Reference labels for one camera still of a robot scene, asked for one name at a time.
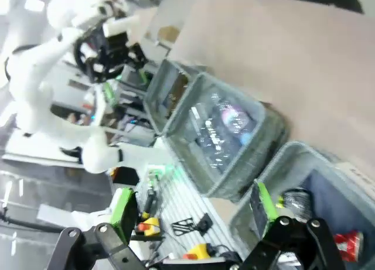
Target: bolt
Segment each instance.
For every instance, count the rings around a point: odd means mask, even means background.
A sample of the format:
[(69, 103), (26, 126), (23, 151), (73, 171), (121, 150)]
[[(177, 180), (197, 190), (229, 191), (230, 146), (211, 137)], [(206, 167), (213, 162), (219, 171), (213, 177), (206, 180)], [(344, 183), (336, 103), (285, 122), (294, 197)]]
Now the bolt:
[(99, 231), (102, 232), (102, 233), (104, 233), (104, 232), (106, 232), (107, 229), (108, 229), (107, 226), (104, 225), (104, 226), (102, 226), (102, 227), (99, 228)]
[(313, 220), (313, 221), (311, 221), (311, 226), (315, 227), (315, 228), (318, 228), (318, 227), (321, 226), (321, 224), (318, 220)]
[(77, 235), (77, 231), (76, 230), (71, 230), (69, 232), (69, 237), (74, 237), (75, 235)]
[(239, 266), (238, 264), (233, 264), (233, 265), (229, 268), (229, 270), (238, 270), (238, 269), (240, 269), (240, 266)]
[(281, 225), (287, 226), (289, 224), (289, 219), (284, 217), (284, 218), (280, 219), (280, 223), (281, 223)]

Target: gray bin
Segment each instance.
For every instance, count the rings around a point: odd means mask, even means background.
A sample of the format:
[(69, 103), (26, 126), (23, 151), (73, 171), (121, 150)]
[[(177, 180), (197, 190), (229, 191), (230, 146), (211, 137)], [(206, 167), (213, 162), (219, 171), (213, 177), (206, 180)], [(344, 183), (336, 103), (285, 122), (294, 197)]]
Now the gray bin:
[[(340, 210), (340, 205), (343, 204), (344, 201), (347, 201), (358, 210), (358, 213), (360, 213), (369, 224), (374, 224), (371, 228), (373, 227), (375, 232), (375, 202), (352, 180), (335, 167), (335, 163), (337, 162), (339, 162), (339, 159), (333, 155), (328, 153), (323, 155), (304, 143), (288, 142), (275, 155), (265, 171), (263, 171), (258, 178), (258, 181), (265, 184), (273, 202), (276, 203), (279, 195), (283, 191), (298, 187), (301, 183), (305, 183), (309, 177), (319, 176), (319, 178), (323, 178), (325, 182), (329, 183), (329, 186), (339, 191), (344, 199), (340, 202), (338, 202), (337, 199), (333, 199), (332, 201), (324, 201), (324, 203), (321, 203), (326, 206), (326, 211), (329, 211), (330, 216), (334, 217), (336, 213), (344, 215), (345, 213), (349, 213), (348, 209)], [(321, 193), (324, 193), (325, 196), (330, 194), (327, 193), (326, 190), (322, 190)], [(241, 199), (238, 209), (229, 223), (229, 229), (233, 238), (240, 244), (241, 248), (247, 249), (248, 252), (250, 252), (259, 241), (256, 235), (253, 212), (250, 208), (250, 195), (251, 189)], [(356, 221), (359, 220), (359, 216), (353, 219), (352, 223), (349, 221), (346, 222), (348, 229), (351, 228), (349, 227), (350, 224), (356, 224)], [(375, 259), (373, 257), (375, 252), (370, 250), (375, 248), (375, 234), (364, 234), (364, 236), (364, 260), (361, 262), (360, 259), (361, 263), (359, 264), (347, 264), (347, 269), (375, 269)]]
[[(207, 99), (205, 96), (211, 93), (212, 89), (219, 89), (222, 93), (234, 97), (257, 122), (250, 142), (233, 156), (233, 160), (222, 174), (206, 162), (201, 148), (195, 142), (197, 133), (189, 119), (191, 107)], [(186, 90), (175, 112), (178, 112), (178, 115), (171, 119), (165, 132), (166, 142), (182, 162), (185, 172), (198, 191), (205, 197), (239, 201), (241, 192), (250, 187), (273, 153), (288, 137), (284, 119), (280, 115), (206, 73), (200, 73), (196, 77), (196, 81)]]
[(165, 59), (154, 75), (147, 90), (144, 99), (144, 107), (158, 135), (162, 135), (165, 132), (169, 120), (175, 115), (174, 112), (170, 118), (166, 117), (167, 109), (166, 106), (163, 105), (163, 102), (166, 100), (170, 91), (172, 91), (174, 83), (180, 73), (183, 73), (189, 79), (190, 84), (196, 75), (198, 75), (199, 69)]

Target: storage bin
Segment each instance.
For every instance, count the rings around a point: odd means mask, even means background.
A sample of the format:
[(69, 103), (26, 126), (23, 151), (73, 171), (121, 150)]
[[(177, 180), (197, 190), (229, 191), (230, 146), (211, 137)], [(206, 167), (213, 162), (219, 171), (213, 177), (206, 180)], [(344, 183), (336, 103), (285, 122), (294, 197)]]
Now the storage bin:
[(168, 121), (172, 118), (180, 98), (199, 73), (198, 67), (188, 67), (177, 62), (164, 60), (154, 75), (144, 98), (144, 107), (152, 126), (158, 135), (162, 135)]
[[(231, 157), (224, 171), (212, 168), (196, 140), (199, 134), (191, 120), (195, 105), (206, 112), (208, 97), (219, 91), (236, 102), (256, 123), (250, 140)], [(182, 162), (182, 166), (205, 197), (219, 197), (239, 201), (251, 182), (264, 169), (276, 150), (287, 140), (288, 131), (284, 119), (265, 108), (259, 101), (246, 96), (207, 73), (200, 73), (186, 90), (165, 131), (165, 141)]]
[[(288, 142), (258, 178), (274, 203), (288, 189), (302, 187), (313, 194), (315, 216), (328, 223), (333, 234), (357, 230), (364, 233), (359, 263), (346, 263), (349, 270), (375, 269), (375, 203), (348, 176), (335, 167), (340, 162), (331, 154), (320, 153), (301, 142)], [(251, 189), (241, 199), (229, 228), (234, 239), (250, 252), (258, 242)]]

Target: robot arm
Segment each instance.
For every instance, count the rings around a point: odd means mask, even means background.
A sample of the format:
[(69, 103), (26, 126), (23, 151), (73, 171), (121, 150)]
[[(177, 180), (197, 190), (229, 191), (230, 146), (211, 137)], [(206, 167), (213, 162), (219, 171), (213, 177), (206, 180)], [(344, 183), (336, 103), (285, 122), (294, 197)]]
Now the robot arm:
[[(108, 0), (52, 0), (48, 7), (48, 19), (54, 27), (64, 27), (61, 34), (42, 45), (14, 54), (8, 62), (11, 78), (9, 88), (18, 108), (17, 126), (31, 134), (38, 132), (65, 149), (82, 147), (83, 166), (90, 173), (101, 173), (123, 165), (134, 167), (135, 163), (145, 162), (140, 158), (147, 160), (147, 157), (153, 155), (147, 150), (149, 148), (129, 144), (108, 146), (102, 128), (74, 125), (50, 112), (53, 91), (43, 79), (84, 34), (81, 29), (67, 26), (71, 26), (74, 19), (82, 28), (92, 20), (112, 16), (111, 7)], [(124, 33), (126, 29), (124, 26), (122, 30), (117, 30)], [(125, 150), (133, 152), (125, 157)]]

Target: screw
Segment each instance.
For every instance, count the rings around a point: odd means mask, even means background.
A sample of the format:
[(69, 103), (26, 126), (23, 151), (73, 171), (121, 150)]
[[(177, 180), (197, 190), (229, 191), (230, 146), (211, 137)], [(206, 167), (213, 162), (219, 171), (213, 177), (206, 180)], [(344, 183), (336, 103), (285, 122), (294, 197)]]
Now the screw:
[(313, 220), (313, 221), (311, 221), (311, 226), (315, 227), (315, 228), (318, 228), (318, 227), (321, 226), (321, 224), (318, 220)]
[(284, 217), (284, 218), (280, 219), (280, 223), (281, 223), (281, 225), (287, 226), (289, 224), (289, 219)]
[(77, 235), (77, 231), (76, 230), (71, 230), (69, 232), (69, 237), (74, 237), (75, 235)]
[(107, 229), (108, 229), (107, 226), (104, 225), (104, 226), (102, 226), (102, 227), (99, 228), (99, 231), (102, 232), (102, 233), (104, 233), (104, 232), (106, 232)]

